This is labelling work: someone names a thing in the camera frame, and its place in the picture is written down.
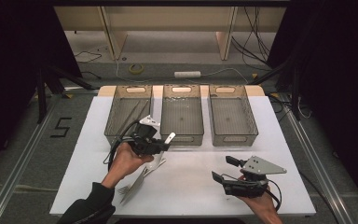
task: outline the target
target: human hand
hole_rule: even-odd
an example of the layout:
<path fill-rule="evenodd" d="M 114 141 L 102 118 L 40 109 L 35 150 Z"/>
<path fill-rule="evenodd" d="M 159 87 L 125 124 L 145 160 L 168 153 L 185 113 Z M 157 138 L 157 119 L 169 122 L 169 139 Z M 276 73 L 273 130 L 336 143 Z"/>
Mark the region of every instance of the human hand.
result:
<path fill-rule="evenodd" d="M 264 223 L 282 223 L 275 210 L 272 197 L 266 192 L 256 198 L 236 197 L 245 202 Z"/>
<path fill-rule="evenodd" d="M 112 161 L 112 166 L 103 180 L 102 185 L 112 189 L 118 181 L 126 175 L 132 174 L 141 165 L 145 164 L 145 162 L 150 162 L 152 160 L 152 156 L 143 155 L 140 157 L 132 151 L 132 148 L 128 143 L 121 143 L 117 148 L 117 153 Z"/>

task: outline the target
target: white table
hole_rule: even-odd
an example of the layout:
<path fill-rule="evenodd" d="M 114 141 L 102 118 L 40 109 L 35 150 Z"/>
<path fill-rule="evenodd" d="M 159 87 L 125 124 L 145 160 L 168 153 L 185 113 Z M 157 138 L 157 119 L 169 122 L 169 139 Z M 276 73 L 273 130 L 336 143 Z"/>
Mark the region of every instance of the white table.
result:
<path fill-rule="evenodd" d="M 159 121 L 162 100 L 154 90 L 152 117 Z M 54 204 L 52 215 L 61 215 L 77 199 L 87 198 L 91 182 L 101 182 L 107 173 L 103 164 L 110 145 L 103 135 L 113 97 L 95 97 L 78 138 Z M 200 147 L 170 147 L 167 161 L 150 174 L 131 199 L 120 204 L 118 192 L 113 200 L 117 217 L 240 217 L 252 215 L 250 208 L 236 197 L 226 195 L 212 179 L 218 174 L 240 176 L 239 167 L 226 163 L 225 156 L 248 160 L 256 155 L 287 170 L 286 174 L 268 175 L 282 191 L 281 215 L 311 216 L 315 209 L 285 142 L 268 97 L 250 96 L 259 135 L 251 147 L 214 147 L 210 132 L 207 96 L 202 96 L 204 130 Z M 124 178 L 117 189 L 132 183 L 142 168 Z M 271 191 L 279 198 L 277 188 Z"/>

